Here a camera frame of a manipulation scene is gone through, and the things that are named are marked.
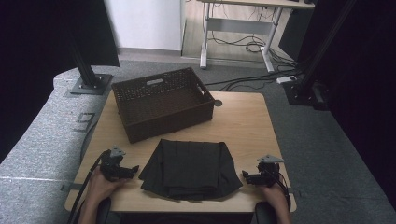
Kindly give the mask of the brown wicker basket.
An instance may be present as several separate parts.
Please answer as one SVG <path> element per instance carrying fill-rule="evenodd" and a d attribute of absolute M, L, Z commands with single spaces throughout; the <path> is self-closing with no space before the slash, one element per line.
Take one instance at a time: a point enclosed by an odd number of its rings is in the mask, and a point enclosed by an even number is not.
<path fill-rule="evenodd" d="M 130 143 L 213 118 L 215 99 L 190 67 L 117 82 L 112 90 Z"/>

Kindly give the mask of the black metal stand with block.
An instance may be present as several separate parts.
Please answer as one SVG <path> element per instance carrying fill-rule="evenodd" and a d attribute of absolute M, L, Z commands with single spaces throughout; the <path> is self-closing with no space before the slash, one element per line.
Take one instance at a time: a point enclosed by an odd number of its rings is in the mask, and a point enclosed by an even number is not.
<path fill-rule="evenodd" d="M 304 39 L 297 55 L 295 81 L 282 87 L 291 105 L 308 105 L 326 110 L 323 97 L 326 88 L 320 83 L 318 67 L 357 0 L 310 0 L 315 4 L 309 23 L 306 24 Z"/>

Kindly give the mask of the person's right hand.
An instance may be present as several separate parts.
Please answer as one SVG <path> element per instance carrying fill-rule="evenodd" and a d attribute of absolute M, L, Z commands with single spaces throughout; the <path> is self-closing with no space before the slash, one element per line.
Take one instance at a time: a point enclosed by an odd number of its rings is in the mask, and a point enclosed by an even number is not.
<path fill-rule="evenodd" d="M 289 206 L 282 188 L 278 184 L 272 187 L 259 186 L 265 201 L 267 201 L 278 213 L 288 213 Z"/>

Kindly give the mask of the black metal stand with plate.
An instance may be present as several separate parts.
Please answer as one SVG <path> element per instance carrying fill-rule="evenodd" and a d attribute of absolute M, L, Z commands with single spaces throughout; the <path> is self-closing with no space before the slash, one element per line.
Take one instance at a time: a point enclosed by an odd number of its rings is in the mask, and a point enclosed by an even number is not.
<path fill-rule="evenodd" d="M 90 54 L 85 51 L 85 47 L 80 45 L 76 36 L 69 31 L 69 50 L 76 68 L 79 72 L 79 79 L 71 89 L 71 94 L 103 95 L 113 76 L 110 74 L 96 74 L 92 69 Z"/>

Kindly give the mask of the person's left hand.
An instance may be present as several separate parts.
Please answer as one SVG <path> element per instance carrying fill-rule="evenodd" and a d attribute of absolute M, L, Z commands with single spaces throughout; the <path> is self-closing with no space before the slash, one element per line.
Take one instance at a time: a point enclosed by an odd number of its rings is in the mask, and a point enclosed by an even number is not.
<path fill-rule="evenodd" d="M 109 197 L 114 190 L 122 187 L 126 182 L 126 179 L 109 181 L 105 178 L 101 170 L 96 168 L 89 181 L 85 202 L 89 204 L 100 203 L 103 199 Z"/>

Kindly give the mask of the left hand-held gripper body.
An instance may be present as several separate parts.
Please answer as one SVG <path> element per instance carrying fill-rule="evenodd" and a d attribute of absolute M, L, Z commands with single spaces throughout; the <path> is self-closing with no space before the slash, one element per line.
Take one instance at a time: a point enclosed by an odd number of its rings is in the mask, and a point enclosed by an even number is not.
<path fill-rule="evenodd" d="M 113 147 L 106 150 L 101 156 L 100 171 L 106 180 L 115 181 L 118 174 L 126 174 L 125 168 L 120 166 L 124 155 L 125 152 L 122 149 Z"/>

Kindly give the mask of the black curtain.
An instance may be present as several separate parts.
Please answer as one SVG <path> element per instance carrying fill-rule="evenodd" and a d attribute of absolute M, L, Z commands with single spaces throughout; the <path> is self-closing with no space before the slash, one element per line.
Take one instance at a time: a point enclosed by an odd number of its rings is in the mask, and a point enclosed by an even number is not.
<path fill-rule="evenodd" d="M 396 210 L 396 0 L 313 0 L 309 83 Z"/>
<path fill-rule="evenodd" d="M 105 0 L 0 0 L 0 162 L 78 55 L 119 64 Z"/>

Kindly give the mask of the black box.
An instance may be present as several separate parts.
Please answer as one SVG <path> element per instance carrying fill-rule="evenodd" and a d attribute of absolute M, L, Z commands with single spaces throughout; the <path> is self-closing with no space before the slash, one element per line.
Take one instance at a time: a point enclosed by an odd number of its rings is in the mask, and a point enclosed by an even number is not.
<path fill-rule="evenodd" d="M 302 48 L 306 31 L 313 12 L 305 9 L 293 9 L 281 36 L 279 46 L 295 62 L 302 59 Z"/>

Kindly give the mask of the black cloth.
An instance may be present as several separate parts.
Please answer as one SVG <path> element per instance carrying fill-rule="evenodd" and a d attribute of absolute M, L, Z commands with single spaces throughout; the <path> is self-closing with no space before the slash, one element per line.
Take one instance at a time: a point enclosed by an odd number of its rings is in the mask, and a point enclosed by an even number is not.
<path fill-rule="evenodd" d="M 141 189 L 173 200 L 205 201 L 242 187 L 223 142 L 161 140 L 139 178 Z"/>

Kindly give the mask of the white desk with metal legs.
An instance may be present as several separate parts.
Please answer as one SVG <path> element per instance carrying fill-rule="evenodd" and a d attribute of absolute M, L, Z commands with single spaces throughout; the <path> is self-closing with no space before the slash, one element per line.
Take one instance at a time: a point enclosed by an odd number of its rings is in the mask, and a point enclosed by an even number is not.
<path fill-rule="evenodd" d="M 271 48 L 276 28 L 278 26 L 280 16 L 284 8 L 290 9 L 313 9 L 314 3 L 305 0 L 198 0 L 204 4 L 205 14 L 203 16 L 204 22 L 204 38 L 201 46 L 200 68 L 207 68 L 207 41 L 208 32 L 229 32 L 238 34 L 254 34 L 267 35 L 268 40 L 262 47 L 262 58 L 264 60 L 265 68 L 269 73 L 275 71 L 271 62 L 269 49 Z M 216 3 L 233 6 L 251 6 L 251 7 L 272 7 L 275 10 L 275 16 L 270 21 L 244 21 L 233 19 L 222 19 L 212 17 L 210 15 L 211 6 Z"/>

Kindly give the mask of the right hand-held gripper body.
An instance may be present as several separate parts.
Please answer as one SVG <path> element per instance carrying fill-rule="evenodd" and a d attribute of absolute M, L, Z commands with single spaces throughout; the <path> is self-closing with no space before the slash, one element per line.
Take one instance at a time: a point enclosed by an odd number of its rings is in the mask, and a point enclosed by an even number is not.
<path fill-rule="evenodd" d="M 272 155 L 265 155 L 258 159 L 259 180 L 257 185 L 272 187 L 275 183 L 280 184 L 280 166 L 283 159 Z"/>

